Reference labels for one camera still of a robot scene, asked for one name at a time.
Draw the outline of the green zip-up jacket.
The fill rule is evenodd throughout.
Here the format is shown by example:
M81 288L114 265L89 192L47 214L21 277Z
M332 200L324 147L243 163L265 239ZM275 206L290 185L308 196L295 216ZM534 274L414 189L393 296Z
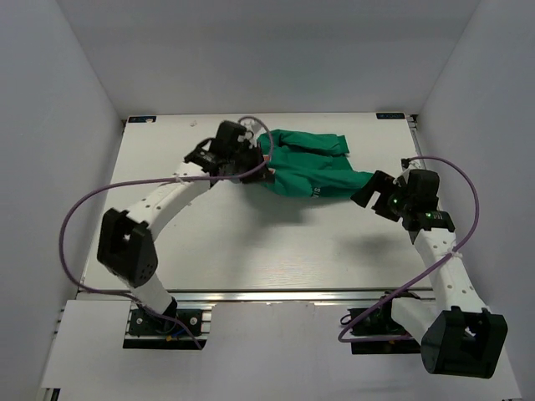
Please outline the green zip-up jacket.
M274 129L259 135L257 144L273 175L262 186L277 195L348 199L373 176L353 169L343 135Z

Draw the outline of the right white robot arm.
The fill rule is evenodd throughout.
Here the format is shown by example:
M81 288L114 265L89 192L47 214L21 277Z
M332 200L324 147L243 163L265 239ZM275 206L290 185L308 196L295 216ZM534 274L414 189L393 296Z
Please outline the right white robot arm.
M409 289L389 291L371 312L352 311L354 343L414 341L428 373L489 379L495 373L507 336L502 315L490 312L477 295L459 252L450 215L438 208L440 178L409 168L397 178L376 171L352 195L366 207L373 194L376 215L400 222L425 266L435 305Z

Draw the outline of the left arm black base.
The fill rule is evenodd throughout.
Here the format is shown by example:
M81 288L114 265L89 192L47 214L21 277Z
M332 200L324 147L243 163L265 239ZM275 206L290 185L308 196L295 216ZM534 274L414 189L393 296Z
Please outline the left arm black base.
M193 350L200 351L206 345L210 332L212 305L179 303L176 319L181 321L196 338L200 348L180 324L150 315L143 308L132 304L128 315L124 349L140 350Z

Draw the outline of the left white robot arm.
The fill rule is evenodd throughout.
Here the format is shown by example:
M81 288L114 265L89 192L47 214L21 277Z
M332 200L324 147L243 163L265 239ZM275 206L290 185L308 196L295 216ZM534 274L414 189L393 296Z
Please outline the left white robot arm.
M254 183L267 180L274 146L263 151L245 124L224 120L214 137L202 140L149 195L119 211L104 213L97 259L129 289L135 303L148 314L148 323L159 333L176 325L176 301L156 275L155 241L163 229L197 197L217 182Z

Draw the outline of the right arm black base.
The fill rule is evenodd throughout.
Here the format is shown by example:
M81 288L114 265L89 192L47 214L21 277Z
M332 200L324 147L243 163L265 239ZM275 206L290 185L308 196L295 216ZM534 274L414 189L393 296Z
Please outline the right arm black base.
M360 298L350 303L346 312L339 319L339 325L344 328L366 309L377 303L381 298L388 295L387 292L376 292L377 297L371 297L373 292L366 292L367 298ZM364 355L404 355L420 354L420 345L414 339L378 341L379 337L407 336L407 331L390 317L391 304L386 304L374 310L368 317L357 323L348 331L350 338L372 338L365 343L351 343L351 354Z

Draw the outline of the right blue corner label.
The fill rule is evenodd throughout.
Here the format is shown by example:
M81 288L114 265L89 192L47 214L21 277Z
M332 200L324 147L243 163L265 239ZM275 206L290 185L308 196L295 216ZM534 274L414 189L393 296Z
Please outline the right blue corner label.
M405 114L400 112L377 112L375 116L377 119L406 119Z

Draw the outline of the blue corner label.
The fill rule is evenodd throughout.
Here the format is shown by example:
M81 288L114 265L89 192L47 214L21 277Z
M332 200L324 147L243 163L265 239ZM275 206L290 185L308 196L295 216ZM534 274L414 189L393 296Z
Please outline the blue corner label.
M375 116L377 119L406 119L405 114L400 112L377 112Z
M151 124L154 122L156 122L155 115L130 116L127 119L128 124Z

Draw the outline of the left blue corner label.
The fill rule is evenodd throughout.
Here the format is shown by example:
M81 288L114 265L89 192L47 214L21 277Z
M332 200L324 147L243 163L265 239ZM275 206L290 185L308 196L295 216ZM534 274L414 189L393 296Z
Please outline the left blue corner label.
M156 122L155 115L130 116L127 119L128 124L151 124L154 122Z

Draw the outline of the aluminium table right rail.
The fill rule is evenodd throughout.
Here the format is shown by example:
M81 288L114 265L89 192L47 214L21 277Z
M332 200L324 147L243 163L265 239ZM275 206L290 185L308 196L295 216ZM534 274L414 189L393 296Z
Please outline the aluminium table right rail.
M409 126L410 135L415 146L415 152L418 156L421 155L421 148L418 141L418 125L417 125L417 114L409 114L406 116L406 121Z

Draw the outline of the aluminium table rail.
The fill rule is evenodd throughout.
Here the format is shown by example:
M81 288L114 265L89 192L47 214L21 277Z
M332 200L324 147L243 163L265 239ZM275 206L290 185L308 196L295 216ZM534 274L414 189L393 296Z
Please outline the aluminium table rail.
M421 148L418 141L418 125L417 125L417 114L409 114L406 116L406 121L409 126L410 135L415 146L415 152L418 156L421 155Z
M384 290L337 290L337 291L222 291L184 292L169 290L178 302L356 302L379 300Z

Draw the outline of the aluminium table front rail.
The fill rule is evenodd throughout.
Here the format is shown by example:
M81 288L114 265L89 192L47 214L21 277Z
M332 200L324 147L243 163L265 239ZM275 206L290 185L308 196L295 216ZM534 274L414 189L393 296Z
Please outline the aluminium table front rail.
M356 302L379 300L384 290L337 290L337 291L222 291L184 292L169 290L178 302Z

